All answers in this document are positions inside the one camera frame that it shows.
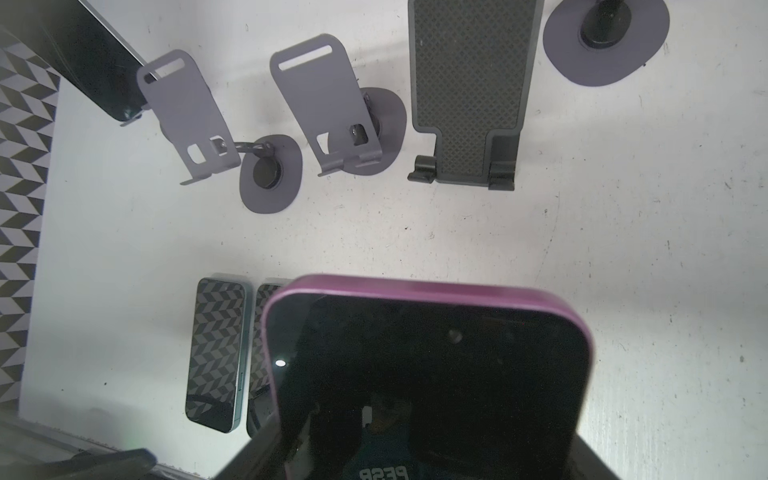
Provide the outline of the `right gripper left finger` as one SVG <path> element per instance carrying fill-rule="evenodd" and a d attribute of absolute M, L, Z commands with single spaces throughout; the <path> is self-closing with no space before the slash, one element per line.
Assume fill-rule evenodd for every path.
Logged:
<path fill-rule="evenodd" d="M 282 468 L 282 432 L 269 419 L 250 442 L 214 477 L 215 480 L 276 479 Z"/>

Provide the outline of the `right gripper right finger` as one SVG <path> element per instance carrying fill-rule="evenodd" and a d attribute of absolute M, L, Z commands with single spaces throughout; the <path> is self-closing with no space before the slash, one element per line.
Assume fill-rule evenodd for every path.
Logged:
<path fill-rule="evenodd" d="M 566 463 L 566 479 L 618 480 L 618 476 L 579 435 L 575 435 Z"/>

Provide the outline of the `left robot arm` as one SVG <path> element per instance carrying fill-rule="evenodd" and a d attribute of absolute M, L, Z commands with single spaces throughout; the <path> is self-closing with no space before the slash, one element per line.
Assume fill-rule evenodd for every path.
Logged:
<path fill-rule="evenodd" d="M 146 449 L 76 455 L 52 463 L 1 467 L 2 479 L 142 479 L 157 465 Z"/>

